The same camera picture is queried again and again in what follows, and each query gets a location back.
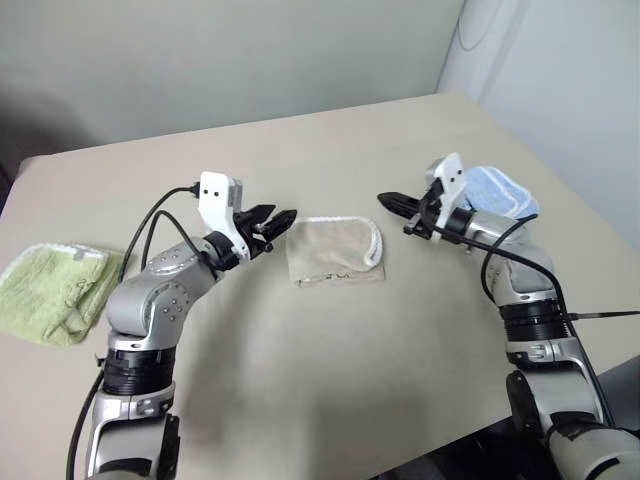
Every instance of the fabric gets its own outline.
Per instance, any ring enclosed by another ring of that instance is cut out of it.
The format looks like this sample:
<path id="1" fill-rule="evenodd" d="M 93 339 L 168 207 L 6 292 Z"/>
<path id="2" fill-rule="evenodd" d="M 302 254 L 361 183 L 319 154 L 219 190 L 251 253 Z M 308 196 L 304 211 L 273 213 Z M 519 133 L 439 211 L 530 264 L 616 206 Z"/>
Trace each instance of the fabric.
<path id="1" fill-rule="evenodd" d="M 465 200 L 461 207 L 486 210 L 509 218 L 538 213 L 531 192 L 495 167 L 474 167 L 466 171 Z"/>
<path id="2" fill-rule="evenodd" d="M 0 276 L 0 330 L 45 345 L 80 342 L 117 283 L 122 256 L 82 245 L 25 250 Z"/>
<path id="3" fill-rule="evenodd" d="M 287 232 L 291 281 L 298 286 L 384 280 L 382 235 L 364 217 L 310 217 Z"/>

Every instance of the green towel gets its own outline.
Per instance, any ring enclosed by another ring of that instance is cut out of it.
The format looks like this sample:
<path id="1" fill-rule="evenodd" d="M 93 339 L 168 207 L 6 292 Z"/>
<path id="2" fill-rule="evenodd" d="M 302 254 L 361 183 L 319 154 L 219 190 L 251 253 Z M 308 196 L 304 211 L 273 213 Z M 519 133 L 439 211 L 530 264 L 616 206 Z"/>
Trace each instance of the green towel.
<path id="1" fill-rule="evenodd" d="M 82 245 L 35 245 L 0 276 L 0 330 L 45 345 L 80 342 L 117 283 L 122 256 Z"/>

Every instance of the blue cloth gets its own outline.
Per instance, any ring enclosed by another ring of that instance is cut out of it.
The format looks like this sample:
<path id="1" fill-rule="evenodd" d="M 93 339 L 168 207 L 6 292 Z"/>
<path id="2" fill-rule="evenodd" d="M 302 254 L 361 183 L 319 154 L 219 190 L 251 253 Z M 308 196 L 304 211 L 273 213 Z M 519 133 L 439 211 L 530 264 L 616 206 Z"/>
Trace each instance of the blue cloth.
<path id="1" fill-rule="evenodd" d="M 462 208 L 486 210 L 509 218 L 538 213 L 531 192 L 495 167 L 474 167 L 466 171 L 467 185 Z"/>

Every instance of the beige tabletop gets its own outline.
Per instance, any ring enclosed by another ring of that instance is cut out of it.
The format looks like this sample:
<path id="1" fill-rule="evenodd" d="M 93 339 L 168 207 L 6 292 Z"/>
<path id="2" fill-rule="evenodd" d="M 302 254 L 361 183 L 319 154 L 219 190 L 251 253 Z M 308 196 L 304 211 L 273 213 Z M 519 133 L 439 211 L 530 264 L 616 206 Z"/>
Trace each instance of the beige tabletop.
<path id="1" fill-rule="evenodd" d="M 421 195 L 425 168 L 451 151 L 534 192 L 541 216 L 532 235 L 552 256 L 572 311 L 638 307 L 639 255 L 455 95 L 31 159 L 0 217 L 0 269 L 41 242 L 124 250 L 147 208 L 202 170 L 243 179 L 245 207 L 275 202 L 304 216 L 373 219 L 384 237 L 384 282 L 294 287 L 278 241 L 194 306 L 175 370 L 179 478 L 364 479 L 509 415 L 511 366 L 477 265 L 458 247 L 403 235 L 401 219 L 375 198 Z M 167 207 L 189 232 L 204 233 L 188 195 Z M 176 242 L 163 226 L 153 250 Z M 102 318 L 71 348 L 0 334 L 1 478 L 62 477 L 107 329 Z M 597 372 L 639 353 L 637 319 L 583 320 L 577 329 Z"/>

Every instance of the beige cloth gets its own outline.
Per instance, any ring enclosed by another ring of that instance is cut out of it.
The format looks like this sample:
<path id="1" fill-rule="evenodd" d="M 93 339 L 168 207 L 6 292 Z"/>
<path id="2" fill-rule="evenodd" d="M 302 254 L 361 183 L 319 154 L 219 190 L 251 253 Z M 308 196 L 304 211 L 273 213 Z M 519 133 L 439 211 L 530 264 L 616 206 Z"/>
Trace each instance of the beige cloth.
<path id="1" fill-rule="evenodd" d="M 384 280 L 382 235 L 364 217 L 310 217 L 287 233 L 291 281 L 298 286 Z"/>

